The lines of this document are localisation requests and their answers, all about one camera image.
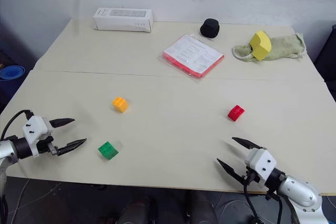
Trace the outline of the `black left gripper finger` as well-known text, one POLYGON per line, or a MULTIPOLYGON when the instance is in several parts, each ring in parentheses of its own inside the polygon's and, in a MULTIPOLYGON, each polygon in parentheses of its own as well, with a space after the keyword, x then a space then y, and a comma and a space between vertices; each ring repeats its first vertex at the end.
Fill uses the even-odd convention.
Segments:
POLYGON ((78 148, 80 145, 82 145, 87 139, 80 139, 80 140, 76 140, 73 142, 68 143, 65 147, 62 148, 56 148, 56 154, 58 156, 64 155, 66 153, 69 153, 73 150, 75 150, 76 148, 78 148))
POLYGON ((64 125, 67 125, 71 122, 74 122, 75 119, 71 119, 71 118, 62 118, 62 119, 54 119, 54 120, 50 120, 49 123, 52 127, 62 127, 64 125))

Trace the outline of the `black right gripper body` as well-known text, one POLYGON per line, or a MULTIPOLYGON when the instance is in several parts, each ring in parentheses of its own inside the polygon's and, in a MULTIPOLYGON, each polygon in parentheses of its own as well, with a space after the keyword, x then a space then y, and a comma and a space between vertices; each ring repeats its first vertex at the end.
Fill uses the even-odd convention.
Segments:
POLYGON ((246 177, 244 177, 243 185, 250 185, 252 182, 263 185, 262 177, 253 169, 246 167, 246 177))

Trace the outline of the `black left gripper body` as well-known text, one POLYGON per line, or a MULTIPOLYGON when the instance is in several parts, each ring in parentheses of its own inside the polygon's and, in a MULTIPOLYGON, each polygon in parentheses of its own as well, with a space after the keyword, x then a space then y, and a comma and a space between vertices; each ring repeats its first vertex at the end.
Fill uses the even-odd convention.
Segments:
POLYGON ((44 140, 40 140, 36 146, 38 149, 39 154, 42 153, 51 153, 52 155, 57 155, 58 154, 58 148, 53 145, 54 138, 52 136, 48 136, 44 140))

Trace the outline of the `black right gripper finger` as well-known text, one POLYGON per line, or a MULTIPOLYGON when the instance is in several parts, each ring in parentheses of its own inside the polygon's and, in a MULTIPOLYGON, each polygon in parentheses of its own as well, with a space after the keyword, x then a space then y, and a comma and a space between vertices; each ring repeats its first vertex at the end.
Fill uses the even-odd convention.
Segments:
POLYGON ((243 147, 251 150, 253 148, 256 148, 256 149, 263 149, 262 146, 259 146, 249 140, 246 140, 246 139, 243 139, 243 138, 239 138, 239 137, 232 137, 232 139, 234 141, 236 141, 238 144, 242 145, 243 147))
POLYGON ((245 183, 245 179, 242 176, 239 176, 232 167, 230 167, 229 165, 227 165, 226 163, 224 163, 223 161, 221 161, 219 158, 217 159, 217 161, 219 162, 219 164, 221 165, 221 167, 225 170, 225 172, 227 174, 229 174, 232 178, 234 178, 235 180, 237 180, 239 183, 244 184, 245 183))

